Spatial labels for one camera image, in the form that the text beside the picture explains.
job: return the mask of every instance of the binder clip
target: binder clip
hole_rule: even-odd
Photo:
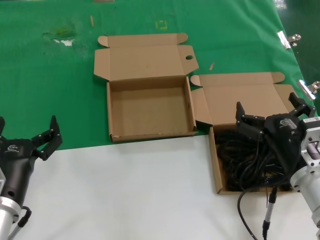
[[[285,36],[283,31],[279,31],[277,34],[285,49],[290,49],[291,46],[296,47],[298,45],[297,41],[301,39],[299,34],[294,34],[288,37]]]
[[[311,101],[316,99],[315,94],[318,92],[318,89],[320,89],[320,81],[315,81],[311,85],[306,85],[305,81],[299,80],[297,84],[308,99]]]

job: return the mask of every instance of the white table surface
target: white table surface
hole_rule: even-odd
[[[215,193],[208,136],[61,150],[36,161],[15,239],[250,240],[237,199]],[[266,197],[242,211],[262,239]],[[268,239],[316,239],[311,215],[301,194],[280,195]]]

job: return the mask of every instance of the green tablecloth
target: green tablecloth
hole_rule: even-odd
[[[0,1],[3,134],[33,137],[56,115],[62,149],[111,144],[106,85],[93,75],[101,35],[184,32],[200,66],[195,74],[282,72],[302,96],[302,75],[279,41],[281,30],[271,0]]]

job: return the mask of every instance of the open cardboard box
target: open cardboard box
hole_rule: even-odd
[[[288,113],[294,109],[289,94],[291,85],[277,84],[285,76],[280,72],[194,75],[191,82],[198,88],[191,92],[197,125],[210,125],[209,144],[216,192],[228,190],[227,174],[217,156],[215,134],[236,127],[237,102],[245,113],[268,117]]]
[[[113,142],[193,136],[196,120],[186,76],[199,66],[188,36],[100,36],[94,74],[107,80]]]

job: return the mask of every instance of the small wooden piece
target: small wooden piece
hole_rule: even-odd
[[[94,18],[92,16],[90,16],[90,19],[91,19],[91,25],[92,25],[92,27],[94,27],[95,26]]]

